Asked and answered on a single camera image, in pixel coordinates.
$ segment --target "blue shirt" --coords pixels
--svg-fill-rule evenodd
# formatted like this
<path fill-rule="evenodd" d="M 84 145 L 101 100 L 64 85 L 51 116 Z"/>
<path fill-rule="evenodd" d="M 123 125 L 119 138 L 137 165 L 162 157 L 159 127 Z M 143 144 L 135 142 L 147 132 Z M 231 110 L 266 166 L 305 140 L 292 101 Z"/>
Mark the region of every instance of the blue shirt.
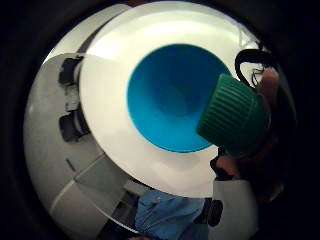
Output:
<path fill-rule="evenodd" d="M 178 197 L 157 190 L 147 191 L 139 199 L 135 217 L 137 230 L 144 236 L 161 240 L 205 240 L 208 227 L 194 224 L 204 199 Z"/>

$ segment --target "green bottle cap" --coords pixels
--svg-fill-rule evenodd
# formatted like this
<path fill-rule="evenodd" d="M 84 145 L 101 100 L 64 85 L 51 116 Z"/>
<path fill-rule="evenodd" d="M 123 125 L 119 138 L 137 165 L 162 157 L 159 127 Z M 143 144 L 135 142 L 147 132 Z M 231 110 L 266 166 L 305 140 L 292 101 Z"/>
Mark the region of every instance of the green bottle cap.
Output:
<path fill-rule="evenodd" d="M 242 82 L 221 74 L 202 113 L 197 133 L 239 157 L 265 136 L 269 119 L 261 96 Z"/>

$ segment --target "hand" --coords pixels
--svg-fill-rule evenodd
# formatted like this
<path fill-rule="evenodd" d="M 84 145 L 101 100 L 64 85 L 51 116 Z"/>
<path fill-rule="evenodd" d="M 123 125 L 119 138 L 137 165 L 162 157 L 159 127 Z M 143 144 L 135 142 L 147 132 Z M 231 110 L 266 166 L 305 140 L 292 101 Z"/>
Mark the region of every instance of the hand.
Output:
<path fill-rule="evenodd" d="M 233 158 L 230 158 L 226 155 L 219 157 L 216 162 L 216 167 L 223 169 L 228 175 L 233 176 L 233 179 L 241 179 L 237 162 Z"/>
<path fill-rule="evenodd" d="M 267 68 L 263 74 L 260 84 L 257 86 L 257 92 L 261 94 L 270 109 L 274 108 L 277 104 L 277 91 L 279 87 L 279 76 L 276 71 L 271 68 Z M 262 159 L 277 143 L 277 136 L 271 133 L 261 149 L 249 158 L 240 159 L 243 163 L 256 162 Z M 234 176 L 234 179 L 241 179 L 241 174 L 237 166 L 237 160 L 232 159 L 226 155 L 221 156 L 215 162 L 215 167 L 223 169 L 228 175 Z"/>

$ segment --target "person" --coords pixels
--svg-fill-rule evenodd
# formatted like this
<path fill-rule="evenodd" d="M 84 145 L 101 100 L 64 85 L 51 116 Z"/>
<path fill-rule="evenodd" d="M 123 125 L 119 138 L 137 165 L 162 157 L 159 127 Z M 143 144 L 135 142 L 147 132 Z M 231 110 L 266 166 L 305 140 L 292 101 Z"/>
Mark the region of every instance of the person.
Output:
<path fill-rule="evenodd" d="M 278 104 L 278 88 L 278 73 L 266 69 L 257 93 L 273 112 Z M 282 141 L 276 130 L 277 126 L 272 126 L 260 149 L 245 158 L 231 158 L 219 149 L 210 163 L 217 177 L 206 224 L 194 223 L 203 199 L 152 190 L 139 199 L 135 224 L 142 237 L 130 240 L 246 240 L 253 236 L 258 230 L 257 204 L 272 201 L 283 189 L 286 163 L 275 157 L 279 154 L 275 146 Z"/>

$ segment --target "white surface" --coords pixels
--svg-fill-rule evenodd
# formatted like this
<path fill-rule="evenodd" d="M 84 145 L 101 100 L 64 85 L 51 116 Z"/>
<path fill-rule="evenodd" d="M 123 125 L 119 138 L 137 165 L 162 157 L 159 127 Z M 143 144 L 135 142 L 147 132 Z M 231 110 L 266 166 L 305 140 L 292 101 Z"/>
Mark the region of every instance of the white surface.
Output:
<path fill-rule="evenodd" d="M 186 197 L 211 197 L 215 175 L 209 162 L 217 147 L 175 153 L 152 145 L 129 117 L 127 84 L 144 56 L 174 43 L 214 53 L 235 76 L 236 54 L 243 46 L 255 46 L 254 37 L 245 32 L 220 12 L 186 2 L 142 5 L 103 27 L 88 49 L 80 79 L 84 114 L 102 149 L 119 167 L 153 188 Z"/>
<path fill-rule="evenodd" d="M 67 184 L 64 194 L 52 209 L 51 216 L 58 225 L 81 236 L 81 239 L 96 239 L 108 221 L 108 217 L 82 194 L 74 181 Z"/>
<path fill-rule="evenodd" d="M 76 53 L 83 42 L 90 37 L 90 35 L 114 16 L 130 9 L 124 4 L 115 4 L 105 8 L 75 26 L 68 32 L 59 43 L 51 50 L 45 62 L 59 54 Z"/>
<path fill-rule="evenodd" d="M 32 183 L 46 209 L 61 189 L 103 152 L 92 135 L 77 143 L 66 143 L 59 118 L 67 112 L 65 90 L 58 84 L 62 62 L 75 54 L 50 58 L 35 79 L 24 119 L 24 150 Z M 69 159 L 74 171 L 69 167 Z"/>
<path fill-rule="evenodd" d="M 215 200 L 223 204 L 219 224 L 209 226 L 209 240 L 248 240 L 258 230 L 258 207 L 250 183 L 214 181 Z"/>

